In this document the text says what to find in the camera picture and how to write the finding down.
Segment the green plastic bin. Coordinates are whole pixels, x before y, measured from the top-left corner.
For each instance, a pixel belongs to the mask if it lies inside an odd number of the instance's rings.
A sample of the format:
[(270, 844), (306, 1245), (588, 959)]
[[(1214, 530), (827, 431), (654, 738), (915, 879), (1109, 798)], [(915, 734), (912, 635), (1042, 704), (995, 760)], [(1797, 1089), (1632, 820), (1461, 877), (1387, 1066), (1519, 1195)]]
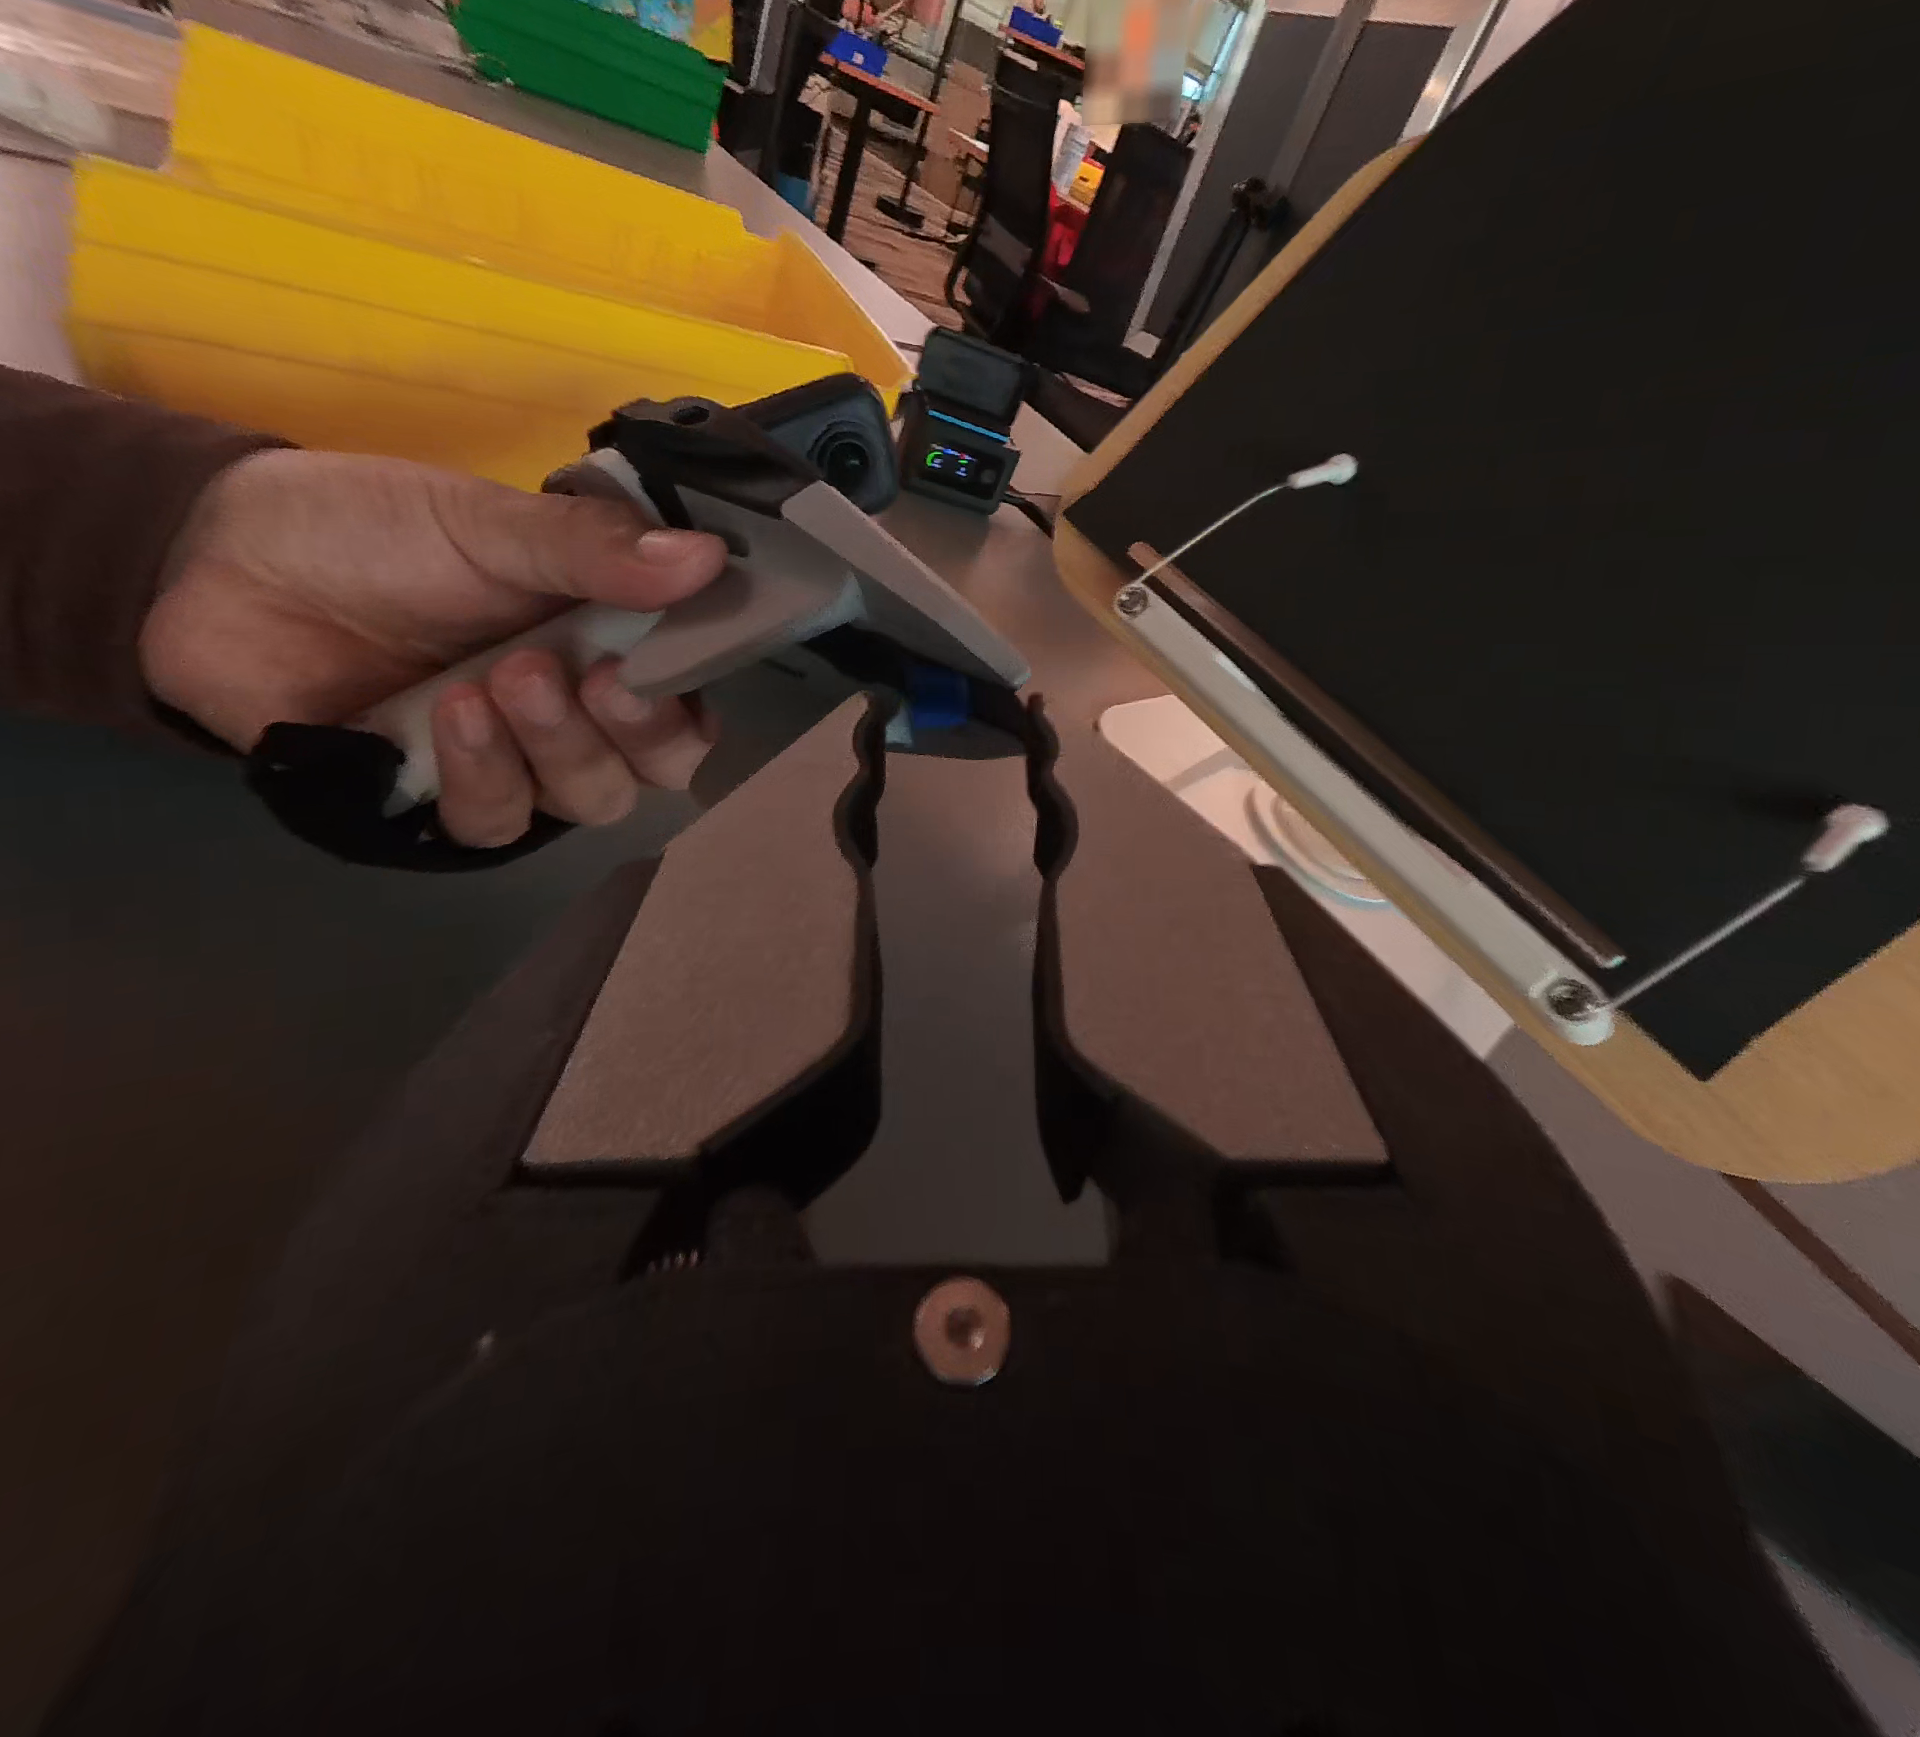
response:
[(704, 154), (725, 64), (686, 41), (691, 12), (689, 4), (643, 17), (597, 0), (455, 0), (450, 19), (480, 78)]

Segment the wood-edged black board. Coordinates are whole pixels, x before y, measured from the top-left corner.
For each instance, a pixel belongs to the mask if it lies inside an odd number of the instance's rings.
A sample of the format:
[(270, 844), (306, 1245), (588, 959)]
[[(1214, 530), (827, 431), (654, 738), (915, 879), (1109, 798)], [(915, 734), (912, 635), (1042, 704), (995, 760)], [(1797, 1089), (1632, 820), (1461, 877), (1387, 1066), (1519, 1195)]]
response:
[[(1340, 453), (1343, 487), (1250, 492)], [(1075, 597), (1639, 1136), (1916, 1161), (1916, 0), (1572, 0), (1080, 466)], [(1827, 812), (1888, 835), (1782, 884)]]

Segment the person's left forearm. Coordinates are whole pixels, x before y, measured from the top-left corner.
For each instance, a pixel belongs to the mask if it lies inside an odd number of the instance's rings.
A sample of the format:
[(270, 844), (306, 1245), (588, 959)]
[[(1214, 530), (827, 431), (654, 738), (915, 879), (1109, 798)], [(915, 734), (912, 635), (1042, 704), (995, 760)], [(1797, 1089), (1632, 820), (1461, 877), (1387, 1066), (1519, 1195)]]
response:
[(168, 734), (141, 627), (201, 495), (284, 440), (6, 366), (2, 371), (2, 702), (7, 712)]

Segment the white stand base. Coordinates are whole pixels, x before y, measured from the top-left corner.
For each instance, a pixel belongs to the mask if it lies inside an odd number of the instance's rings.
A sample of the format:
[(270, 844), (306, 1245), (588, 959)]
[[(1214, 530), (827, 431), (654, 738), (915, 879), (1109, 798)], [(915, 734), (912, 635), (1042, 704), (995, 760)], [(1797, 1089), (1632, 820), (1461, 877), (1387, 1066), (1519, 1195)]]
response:
[(1180, 698), (1115, 704), (1095, 731), (1248, 860), (1285, 872), (1332, 906), (1387, 908), (1379, 889)]

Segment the yellow plastic bin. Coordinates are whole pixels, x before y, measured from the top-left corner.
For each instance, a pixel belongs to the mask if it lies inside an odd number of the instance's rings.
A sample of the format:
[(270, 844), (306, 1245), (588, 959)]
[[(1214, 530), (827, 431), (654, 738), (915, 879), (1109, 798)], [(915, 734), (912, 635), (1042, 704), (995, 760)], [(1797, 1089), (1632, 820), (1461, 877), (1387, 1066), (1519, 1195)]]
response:
[(799, 232), (182, 31), (166, 162), (72, 169), (64, 330), (114, 395), (535, 487), (611, 409), (909, 362)]

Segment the black clamp stand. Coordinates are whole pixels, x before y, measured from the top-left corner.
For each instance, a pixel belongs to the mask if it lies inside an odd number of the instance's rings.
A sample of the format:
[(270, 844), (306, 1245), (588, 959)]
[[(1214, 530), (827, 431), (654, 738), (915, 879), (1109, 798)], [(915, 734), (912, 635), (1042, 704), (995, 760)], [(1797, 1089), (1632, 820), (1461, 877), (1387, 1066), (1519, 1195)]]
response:
[(1174, 353), (1187, 351), (1259, 275), (1285, 229), (1285, 192), (1258, 177), (1237, 183), (1228, 205), (1167, 326)]

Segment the person's left hand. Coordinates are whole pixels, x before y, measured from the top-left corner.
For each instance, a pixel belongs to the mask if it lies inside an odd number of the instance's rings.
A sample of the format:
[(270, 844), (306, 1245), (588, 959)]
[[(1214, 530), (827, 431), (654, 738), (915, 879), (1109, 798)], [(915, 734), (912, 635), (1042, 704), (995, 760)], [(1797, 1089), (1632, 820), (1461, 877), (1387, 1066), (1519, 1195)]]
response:
[[(625, 503), (261, 450), (182, 524), (138, 661), (159, 704), (249, 750), (274, 722), (352, 722), (571, 604), (683, 602), (723, 563), (717, 538)], [(688, 788), (713, 726), (697, 702), (635, 697), (611, 663), (570, 671), (528, 646), (446, 686), (431, 738), (443, 835), (492, 851), (538, 812), (606, 827), (647, 788)]]

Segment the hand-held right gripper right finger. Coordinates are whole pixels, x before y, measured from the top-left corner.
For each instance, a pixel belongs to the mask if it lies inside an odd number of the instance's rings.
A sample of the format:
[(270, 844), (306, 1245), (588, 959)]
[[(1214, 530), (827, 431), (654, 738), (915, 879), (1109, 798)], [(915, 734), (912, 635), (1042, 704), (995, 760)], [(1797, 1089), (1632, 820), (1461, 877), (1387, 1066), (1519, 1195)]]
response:
[(1258, 865), (1042, 698), (1022, 719), (1036, 1112), (1058, 1195), (1383, 1175), (1379, 1127)]

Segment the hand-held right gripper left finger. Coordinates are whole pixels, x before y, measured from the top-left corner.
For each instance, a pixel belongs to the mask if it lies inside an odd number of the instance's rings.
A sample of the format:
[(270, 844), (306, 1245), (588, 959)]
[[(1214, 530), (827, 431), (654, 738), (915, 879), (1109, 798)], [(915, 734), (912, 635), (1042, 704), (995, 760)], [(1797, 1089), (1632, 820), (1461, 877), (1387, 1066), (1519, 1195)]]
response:
[(643, 886), (518, 1169), (821, 1197), (880, 1121), (878, 801), (853, 694), (681, 832)]

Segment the small black screen device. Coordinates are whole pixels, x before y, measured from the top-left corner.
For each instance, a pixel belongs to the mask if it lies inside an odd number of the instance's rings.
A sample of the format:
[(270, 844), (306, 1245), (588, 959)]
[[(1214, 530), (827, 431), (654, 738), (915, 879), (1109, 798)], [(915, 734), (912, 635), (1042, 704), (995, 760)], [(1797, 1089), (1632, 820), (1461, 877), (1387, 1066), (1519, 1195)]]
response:
[(977, 337), (932, 329), (896, 415), (900, 487), (989, 515), (1017, 469), (1027, 366)]

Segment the black office chair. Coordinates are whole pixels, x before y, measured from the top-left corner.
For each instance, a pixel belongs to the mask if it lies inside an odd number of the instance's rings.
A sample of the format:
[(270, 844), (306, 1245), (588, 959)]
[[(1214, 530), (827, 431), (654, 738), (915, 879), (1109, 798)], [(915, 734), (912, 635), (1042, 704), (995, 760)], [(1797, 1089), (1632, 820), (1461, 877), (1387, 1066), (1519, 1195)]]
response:
[(1051, 85), (1022, 64), (995, 76), (977, 207), (946, 277), (944, 297), (961, 330), (1003, 351), (1024, 345), (1044, 295), (1058, 101)]
[(1135, 400), (1150, 356), (1130, 351), (1143, 284), (1180, 203), (1189, 149), (1153, 124), (1118, 130), (1070, 256), (1033, 282), (1024, 356), (1059, 378)]

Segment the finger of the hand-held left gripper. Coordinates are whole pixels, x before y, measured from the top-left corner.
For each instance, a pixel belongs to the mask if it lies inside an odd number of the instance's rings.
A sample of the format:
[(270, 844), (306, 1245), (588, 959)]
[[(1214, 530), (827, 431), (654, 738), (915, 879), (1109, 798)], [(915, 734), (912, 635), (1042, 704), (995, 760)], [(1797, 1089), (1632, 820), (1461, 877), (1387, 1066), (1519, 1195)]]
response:
[(860, 615), (857, 594), (702, 594), (662, 615), (613, 683), (637, 698), (691, 694)]
[(860, 597), (857, 619), (803, 645), (851, 627), (995, 689), (1022, 693), (1027, 686), (1031, 668), (1026, 656), (974, 604), (827, 483), (806, 483), (774, 510), (733, 505), (715, 495), (702, 496), (702, 510), (702, 527), (729, 540), (745, 594)]

